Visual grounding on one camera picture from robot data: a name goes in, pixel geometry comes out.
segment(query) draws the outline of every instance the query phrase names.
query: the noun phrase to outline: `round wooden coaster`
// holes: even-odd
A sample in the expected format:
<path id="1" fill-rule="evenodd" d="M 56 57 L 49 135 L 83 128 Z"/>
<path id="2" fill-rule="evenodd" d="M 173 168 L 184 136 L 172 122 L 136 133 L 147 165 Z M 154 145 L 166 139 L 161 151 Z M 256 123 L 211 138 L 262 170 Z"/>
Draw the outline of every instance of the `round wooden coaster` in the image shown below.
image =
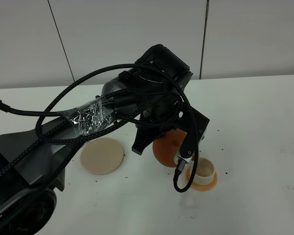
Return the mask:
<path id="1" fill-rule="evenodd" d="M 123 158 L 124 149 L 119 142 L 111 138 L 99 138 L 84 147 L 80 162 L 89 173 L 103 175 L 115 171 Z"/>

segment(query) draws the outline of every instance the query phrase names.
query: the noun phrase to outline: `orange ball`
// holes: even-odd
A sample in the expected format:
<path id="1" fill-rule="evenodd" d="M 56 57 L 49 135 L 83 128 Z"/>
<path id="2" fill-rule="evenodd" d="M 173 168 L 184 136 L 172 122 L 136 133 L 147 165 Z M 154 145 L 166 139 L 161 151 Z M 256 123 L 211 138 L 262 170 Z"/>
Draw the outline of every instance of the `orange ball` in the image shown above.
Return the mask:
<path id="1" fill-rule="evenodd" d="M 176 167 L 174 157 L 182 145 L 187 133 L 180 130 L 170 130 L 162 138 L 153 142 L 152 150 L 158 162 L 167 167 Z"/>

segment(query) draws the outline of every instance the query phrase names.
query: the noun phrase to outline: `silver foil tape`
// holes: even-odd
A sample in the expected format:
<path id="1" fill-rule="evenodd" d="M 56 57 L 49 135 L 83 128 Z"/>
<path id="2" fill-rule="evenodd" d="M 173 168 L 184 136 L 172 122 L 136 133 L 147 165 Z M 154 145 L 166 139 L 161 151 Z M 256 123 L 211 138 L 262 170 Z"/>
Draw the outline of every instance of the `silver foil tape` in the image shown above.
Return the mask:
<path id="1" fill-rule="evenodd" d="M 62 112 L 77 134 L 87 136 L 101 131 L 116 120 L 113 108 L 105 97 Z"/>

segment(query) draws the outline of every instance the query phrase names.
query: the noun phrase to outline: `small white cup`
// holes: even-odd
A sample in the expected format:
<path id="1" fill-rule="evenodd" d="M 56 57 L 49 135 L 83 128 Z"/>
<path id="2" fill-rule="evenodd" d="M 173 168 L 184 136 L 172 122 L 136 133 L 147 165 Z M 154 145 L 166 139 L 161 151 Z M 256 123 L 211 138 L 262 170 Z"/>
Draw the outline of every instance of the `small white cup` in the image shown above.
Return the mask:
<path id="1" fill-rule="evenodd" d="M 213 182 L 216 174 L 215 166 L 206 158 L 199 158 L 196 174 L 193 182 L 197 185 L 206 186 Z"/>

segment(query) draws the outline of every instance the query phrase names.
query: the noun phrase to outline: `orange base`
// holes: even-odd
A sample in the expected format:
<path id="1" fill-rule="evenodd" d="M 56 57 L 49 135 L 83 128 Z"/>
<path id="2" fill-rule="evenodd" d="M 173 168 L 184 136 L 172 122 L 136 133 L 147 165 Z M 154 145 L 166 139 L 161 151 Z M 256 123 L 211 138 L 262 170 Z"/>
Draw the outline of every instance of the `orange base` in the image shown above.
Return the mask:
<path id="1" fill-rule="evenodd" d="M 190 180 L 190 177 L 191 177 L 191 167 L 188 167 L 186 170 L 186 179 Z M 197 191 L 208 191 L 208 190 L 212 190 L 216 186 L 217 182 L 218 182 L 218 175 L 217 173 L 215 173 L 214 180 L 210 184 L 202 186 L 192 182 L 191 187 Z"/>

